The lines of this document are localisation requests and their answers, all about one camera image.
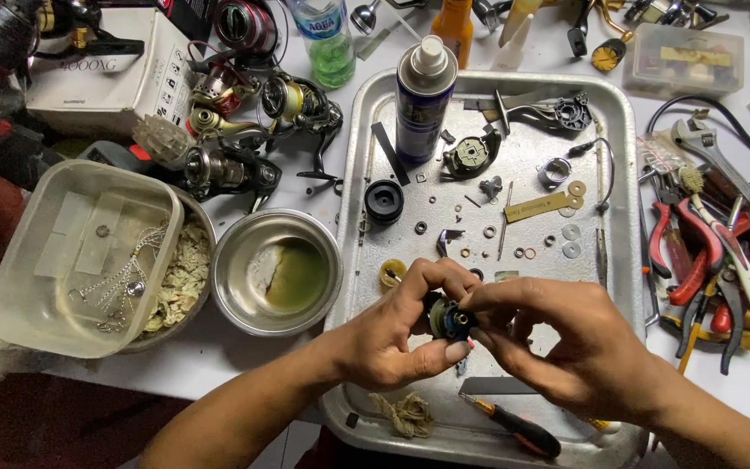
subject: stainless steel bowl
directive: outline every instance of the stainless steel bowl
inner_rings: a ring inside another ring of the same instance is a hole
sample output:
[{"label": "stainless steel bowl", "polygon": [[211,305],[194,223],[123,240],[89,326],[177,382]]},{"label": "stainless steel bowl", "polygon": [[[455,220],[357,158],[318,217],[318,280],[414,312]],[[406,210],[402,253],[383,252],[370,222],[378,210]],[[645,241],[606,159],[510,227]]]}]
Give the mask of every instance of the stainless steel bowl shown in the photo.
[{"label": "stainless steel bowl", "polygon": [[[279,311],[248,280],[248,266],[259,253],[291,240],[305,241],[326,264],[326,286],[314,301],[296,311]],[[260,210],[237,221],[218,241],[210,265],[213,295],[224,315],[248,334],[292,336],[320,321],[340,293],[343,264],[338,243],[321,223],[289,208]]]},{"label": "stainless steel bowl", "polygon": [[[213,222],[210,221],[210,217],[207,216],[204,208],[202,208],[202,206],[198,202],[196,202],[196,199],[194,199],[190,194],[172,185],[170,186],[170,188],[175,191],[175,195],[184,204],[184,213],[192,213],[184,219],[184,223],[195,219],[204,228],[204,233],[207,235],[207,242],[210,244],[210,261],[212,263],[214,252],[216,250],[216,230],[214,229]],[[123,347],[123,350],[120,350],[118,353],[138,353],[144,350],[151,349],[164,340],[175,336],[182,329],[187,327],[187,324],[189,324],[190,321],[193,320],[194,317],[196,317],[196,314],[198,314],[198,312],[202,309],[204,303],[207,302],[207,297],[209,295],[210,273],[207,274],[207,282],[204,283],[204,288],[198,294],[198,300],[196,300],[196,304],[193,304],[193,307],[190,308],[190,311],[187,312],[187,315],[184,316],[184,319],[182,319],[178,324],[173,325],[172,327],[163,327],[160,330],[156,330],[155,332],[143,332],[135,340],[129,342],[129,345]]]}]

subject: clear plastic box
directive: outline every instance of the clear plastic box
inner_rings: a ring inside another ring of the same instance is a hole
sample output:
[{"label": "clear plastic box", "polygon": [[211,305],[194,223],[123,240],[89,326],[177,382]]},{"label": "clear plastic box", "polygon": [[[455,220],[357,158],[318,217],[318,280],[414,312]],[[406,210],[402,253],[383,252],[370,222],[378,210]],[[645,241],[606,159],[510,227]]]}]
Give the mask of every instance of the clear plastic box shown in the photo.
[{"label": "clear plastic box", "polygon": [[[140,335],[156,307],[183,220],[180,200],[156,179],[79,159],[52,166],[0,265],[0,338],[79,358],[119,351]],[[161,223],[167,226],[161,249],[144,247],[138,256],[148,277],[143,295],[130,298],[121,330],[100,331],[106,312],[95,304],[109,287],[86,301],[72,292],[111,278],[129,261],[140,233]]]},{"label": "clear plastic box", "polygon": [[740,36],[641,23],[628,43],[622,86],[662,99],[718,99],[743,87],[744,63]]}]

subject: hand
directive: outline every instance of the hand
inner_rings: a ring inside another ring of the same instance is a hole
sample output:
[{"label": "hand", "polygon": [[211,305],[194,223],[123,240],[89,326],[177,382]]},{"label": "hand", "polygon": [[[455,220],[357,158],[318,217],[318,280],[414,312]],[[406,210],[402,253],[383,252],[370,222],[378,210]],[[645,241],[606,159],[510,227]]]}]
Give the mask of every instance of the hand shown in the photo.
[{"label": "hand", "polygon": [[[517,277],[477,288],[460,308],[477,313],[471,336],[505,371],[578,416],[644,425],[680,378],[648,352],[599,284]],[[527,343],[541,323],[560,335],[545,358]]]},{"label": "hand", "polygon": [[401,284],[353,320],[320,336],[331,347],[342,380],[369,390],[398,389],[434,377],[470,353],[467,342],[436,339],[410,351],[411,334],[430,334],[422,298],[442,288],[459,301],[482,282],[452,259],[418,259]]}]

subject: white glue bottle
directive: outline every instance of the white glue bottle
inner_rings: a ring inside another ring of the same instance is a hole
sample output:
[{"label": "white glue bottle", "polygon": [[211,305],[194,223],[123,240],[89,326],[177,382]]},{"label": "white glue bottle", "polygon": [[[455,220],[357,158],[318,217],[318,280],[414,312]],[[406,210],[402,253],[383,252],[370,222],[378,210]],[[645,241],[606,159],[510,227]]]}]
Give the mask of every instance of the white glue bottle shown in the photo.
[{"label": "white glue bottle", "polygon": [[515,31],[511,40],[505,43],[499,50],[493,60],[491,70],[495,72],[515,72],[520,68],[523,62],[523,46],[526,44],[528,29],[531,27],[531,21],[534,15],[528,14],[523,20],[523,24]]}]

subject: blue spray can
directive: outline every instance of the blue spray can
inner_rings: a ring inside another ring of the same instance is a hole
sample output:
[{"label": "blue spray can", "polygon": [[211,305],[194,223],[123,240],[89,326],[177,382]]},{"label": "blue spray can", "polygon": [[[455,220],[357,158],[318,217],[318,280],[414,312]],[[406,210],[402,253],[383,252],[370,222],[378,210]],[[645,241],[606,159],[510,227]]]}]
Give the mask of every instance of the blue spray can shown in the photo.
[{"label": "blue spray can", "polygon": [[420,165],[432,158],[457,70],[453,51],[433,35],[411,46],[398,60],[395,151],[404,163]]}]

